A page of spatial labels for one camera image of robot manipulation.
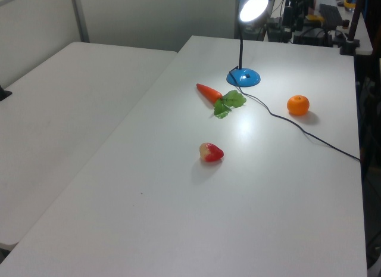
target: plastic fruit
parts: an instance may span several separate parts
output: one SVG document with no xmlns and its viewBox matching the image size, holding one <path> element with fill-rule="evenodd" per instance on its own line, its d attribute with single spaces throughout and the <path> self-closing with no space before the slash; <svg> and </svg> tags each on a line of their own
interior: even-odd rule
<svg viewBox="0 0 381 277">
<path fill-rule="evenodd" d="M 224 157 L 224 151 L 212 143 L 202 143 L 200 146 L 201 160 L 214 162 Z"/>
<path fill-rule="evenodd" d="M 304 115 L 308 112 L 309 107 L 310 102 L 303 95 L 295 95 L 287 102 L 287 109 L 293 115 Z"/>
</svg>

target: desk lamp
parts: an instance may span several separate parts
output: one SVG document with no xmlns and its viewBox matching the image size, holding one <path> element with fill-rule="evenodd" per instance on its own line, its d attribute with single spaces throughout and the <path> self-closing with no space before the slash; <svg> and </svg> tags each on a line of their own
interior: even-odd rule
<svg viewBox="0 0 381 277">
<path fill-rule="evenodd" d="M 234 86 L 248 87 L 261 81 L 260 75 L 251 69 L 242 68 L 243 39 L 241 23 L 249 23 L 257 19 L 266 9 L 268 0 L 239 0 L 238 30 L 241 44 L 239 46 L 239 65 L 229 72 L 227 82 Z"/>
</svg>

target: white folding table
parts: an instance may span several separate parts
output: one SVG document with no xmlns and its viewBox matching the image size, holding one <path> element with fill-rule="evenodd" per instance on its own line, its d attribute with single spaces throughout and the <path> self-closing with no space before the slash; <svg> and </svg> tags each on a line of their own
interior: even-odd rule
<svg viewBox="0 0 381 277">
<path fill-rule="evenodd" d="M 0 248 L 11 250 L 175 52 L 73 43 L 0 102 Z"/>
<path fill-rule="evenodd" d="M 366 277 L 360 163 L 251 99 L 218 119 L 196 90 L 235 89 L 238 53 L 239 41 L 192 37 L 0 275 Z M 247 93 L 359 156 L 351 57 L 247 41 L 243 66 L 261 75 Z M 286 108 L 297 94 L 304 117 Z M 203 142 L 223 160 L 202 163 Z"/>
</svg>

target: cable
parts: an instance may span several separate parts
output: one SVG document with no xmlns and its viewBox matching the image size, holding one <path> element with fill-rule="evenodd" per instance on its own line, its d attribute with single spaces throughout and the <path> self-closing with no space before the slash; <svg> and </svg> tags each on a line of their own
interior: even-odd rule
<svg viewBox="0 0 381 277">
<path fill-rule="evenodd" d="M 237 86 L 237 89 L 238 89 L 239 92 L 242 93 L 243 95 L 246 95 L 247 97 L 250 97 L 251 99 L 255 100 L 256 102 L 259 102 L 264 108 L 267 109 L 268 113 L 270 113 L 271 116 L 274 116 L 274 117 L 277 117 L 277 118 L 286 120 L 287 122 L 289 122 L 289 123 L 295 125 L 297 128 L 299 128 L 304 134 L 306 134 L 306 135 L 308 135 L 308 136 L 311 136 L 311 137 L 315 138 L 316 140 L 319 140 L 320 142 L 322 142 L 322 143 L 326 144 L 327 146 L 331 147 L 332 149 L 334 149 L 334 150 L 336 150 L 336 151 L 339 151 L 340 153 L 342 153 L 342 154 L 344 154 L 344 155 L 347 155 L 347 156 L 349 156 L 349 157 L 351 157 L 351 158 L 353 158 L 353 159 L 355 159 L 355 160 L 357 160 L 357 161 L 360 162 L 360 159 L 359 159 L 359 158 L 357 158 L 357 157 L 355 157 L 355 156 L 353 156 L 353 155 L 351 155 L 351 154 L 349 154 L 349 153 L 347 153 L 347 152 L 345 152 L 345 151 L 342 151 L 342 150 L 340 150 L 339 148 L 336 148 L 335 146 L 333 146 L 333 145 L 327 143 L 326 141 L 320 139 L 319 137 L 316 137 L 315 135 L 313 135 L 313 134 L 311 134 L 311 133 L 308 133 L 308 132 L 305 131 L 299 124 L 295 123 L 294 121 L 292 121 L 292 120 L 290 120 L 290 119 L 287 119 L 287 118 L 285 118 L 285 117 L 283 117 L 283 116 L 280 116 L 280 115 L 277 115 L 277 114 L 272 113 L 272 112 L 270 111 L 270 109 L 268 108 L 268 106 L 265 105 L 265 103 L 263 103 L 259 98 L 255 97 L 255 96 L 253 96 L 253 95 L 251 95 L 251 94 L 247 94 L 246 92 L 243 92 L 242 89 L 241 89 L 241 87 Z"/>
<path fill-rule="evenodd" d="M 278 8 L 280 7 L 280 4 L 283 4 L 283 1 L 284 1 L 284 0 L 282 0 L 282 1 L 279 3 L 278 7 L 276 7 L 276 9 L 273 10 L 273 12 L 271 12 L 271 14 L 273 14 L 276 10 L 278 10 Z"/>
<path fill-rule="evenodd" d="M 279 18 L 282 18 L 282 8 L 283 8 L 283 2 L 285 0 L 282 0 L 282 6 L 280 6 L 280 12 L 279 12 Z"/>
</svg>

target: toy carrot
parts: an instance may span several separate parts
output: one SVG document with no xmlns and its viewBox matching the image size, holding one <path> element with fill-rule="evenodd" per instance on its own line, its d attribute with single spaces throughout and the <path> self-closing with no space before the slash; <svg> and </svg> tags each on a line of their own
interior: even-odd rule
<svg viewBox="0 0 381 277">
<path fill-rule="evenodd" d="M 220 119 L 224 118 L 231 112 L 230 107 L 241 107 L 246 102 L 246 98 L 238 91 L 229 91 L 222 96 L 221 93 L 206 85 L 197 83 L 196 86 L 200 93 L 213 103 L 214 115 Z"/>
<path fill-rule="evenodd" d="M 204 97 L 206 97 L 210 102 L 213 104 L 216 103 L 217 100 L 222 98 L 222 94 L 216 91 L 213 88 L 210 88 L 209 86 L 202 85 L 200 83 L 196 84 L 198 91 L 202 93 Z"/>
</svg>

